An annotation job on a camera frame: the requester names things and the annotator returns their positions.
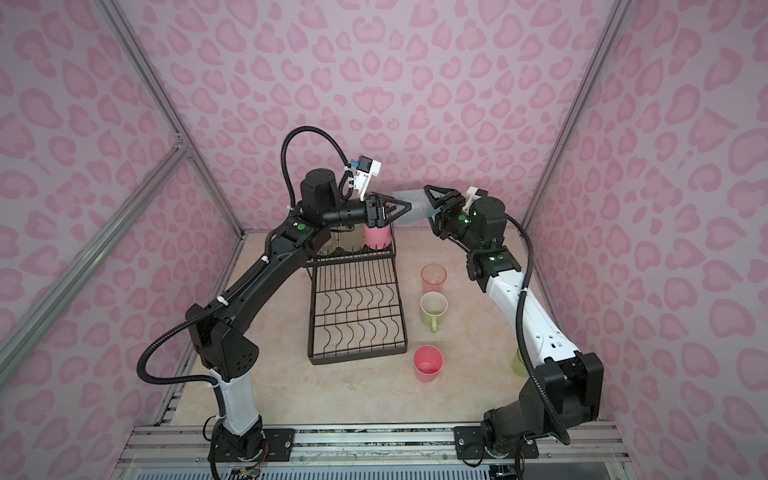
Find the teal plastic cup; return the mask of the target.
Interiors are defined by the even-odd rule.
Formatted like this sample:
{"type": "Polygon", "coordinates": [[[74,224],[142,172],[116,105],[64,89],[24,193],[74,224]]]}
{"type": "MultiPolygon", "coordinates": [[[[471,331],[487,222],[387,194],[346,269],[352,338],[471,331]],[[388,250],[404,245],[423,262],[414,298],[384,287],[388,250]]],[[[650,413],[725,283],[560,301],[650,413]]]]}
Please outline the teal plastic cup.
{"type": "Polygon", "coordinates": [[[424,189],[395,191],[393,197],[411,205],[408,212],[394,221],[395,226],[417,223],[434,217],[438,213],[438,209],[432,206],[424,189]]]}

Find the clear pink plastic cup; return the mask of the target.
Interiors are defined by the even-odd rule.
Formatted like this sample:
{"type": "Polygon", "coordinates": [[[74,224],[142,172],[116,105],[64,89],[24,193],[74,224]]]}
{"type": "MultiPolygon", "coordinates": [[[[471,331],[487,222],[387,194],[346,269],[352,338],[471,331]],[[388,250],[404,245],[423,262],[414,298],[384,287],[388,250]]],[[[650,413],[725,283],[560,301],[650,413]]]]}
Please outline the clear pink plastic cup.
{"type": "Polygon", "coordinates": [[[420,276],[423,293],[441,293],[443,291],[447,280],[447,271],[442,265],[436,263],[427,264],[422,268],[420,276]]]}

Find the pale green textured cup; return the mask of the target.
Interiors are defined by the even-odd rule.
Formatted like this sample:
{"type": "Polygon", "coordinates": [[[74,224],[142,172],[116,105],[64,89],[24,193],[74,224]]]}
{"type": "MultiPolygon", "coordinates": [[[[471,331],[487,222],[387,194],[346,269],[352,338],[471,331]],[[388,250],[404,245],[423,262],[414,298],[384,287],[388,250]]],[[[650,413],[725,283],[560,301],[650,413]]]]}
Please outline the pale green textured cup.
{"type": "Polygon", "coordinates": [[[338,234],[338,247],[345,252],[357,252],[361,249],[363,243],[361,231],[351,230],[338,234]]]}

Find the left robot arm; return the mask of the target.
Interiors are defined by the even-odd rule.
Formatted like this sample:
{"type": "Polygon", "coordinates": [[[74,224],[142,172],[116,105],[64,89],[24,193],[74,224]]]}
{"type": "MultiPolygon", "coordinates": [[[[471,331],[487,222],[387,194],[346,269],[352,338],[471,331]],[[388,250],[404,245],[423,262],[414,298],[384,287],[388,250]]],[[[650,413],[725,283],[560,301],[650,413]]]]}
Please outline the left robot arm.
{"type": "Polygon", "coordinates": [[[334,173],[325,168],[310,171],[300,191],[300,202],[268,235],[262,256],[222,295],[187,312],[194,348],[209,371],[217,401],[212,461],[261,461],[267,455],[251,386],[259,349],[245,336],[257,313],[330,240],[332,230],[387,227],[411,209],[407,201],[377,193],[345,200],[334,173]]]}

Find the bright green plastic cup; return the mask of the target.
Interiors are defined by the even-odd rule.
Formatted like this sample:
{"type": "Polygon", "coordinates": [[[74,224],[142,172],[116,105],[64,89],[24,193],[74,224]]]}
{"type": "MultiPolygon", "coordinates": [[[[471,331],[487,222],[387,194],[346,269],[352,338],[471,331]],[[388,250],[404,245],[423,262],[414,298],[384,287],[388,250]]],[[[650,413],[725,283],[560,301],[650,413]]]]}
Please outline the bright green plastic cup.
{"type": "Polygon", "coordinates": [[[338,238],[335,234],[332,234],[328,241],[326,241],[320,249],[317,251],[318,256],[330,256],[338,248],[338,238]]]}

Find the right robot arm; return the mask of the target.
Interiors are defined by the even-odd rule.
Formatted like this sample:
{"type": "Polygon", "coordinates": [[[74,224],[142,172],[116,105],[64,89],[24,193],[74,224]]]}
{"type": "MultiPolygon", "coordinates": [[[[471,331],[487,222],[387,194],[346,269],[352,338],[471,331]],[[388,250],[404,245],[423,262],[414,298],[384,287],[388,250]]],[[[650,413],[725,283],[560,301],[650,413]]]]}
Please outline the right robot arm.
{"type": "Polygon", "coordinates": [[[528,233],[501,200],[484,190],[462,194],[427,185],[424,193],[433,211],[432,232],[464,251],[469,279],[509,321],[528,375],[516,401],[484,414],[484,450],[497,457],[521,456],[525,444],[546,437],[570,444],[572,428],[599,416],[604,365],[569,340],[532,293],[533,261],[518,261],[505,244],[509,225],[530,247],[528,233]]]}

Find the pale green mug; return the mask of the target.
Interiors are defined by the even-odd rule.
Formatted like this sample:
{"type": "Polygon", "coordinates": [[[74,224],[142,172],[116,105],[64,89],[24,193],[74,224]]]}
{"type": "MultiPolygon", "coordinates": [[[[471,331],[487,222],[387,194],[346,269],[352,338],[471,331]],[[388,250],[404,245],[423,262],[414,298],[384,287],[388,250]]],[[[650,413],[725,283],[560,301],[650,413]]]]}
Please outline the pale green mug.
{"type": "Polygon", "coordinates": [[[432,332],[437,333],[448,311],[448,300],[439,292],[427,292],[419,301],[422,323],[432,332]]]}

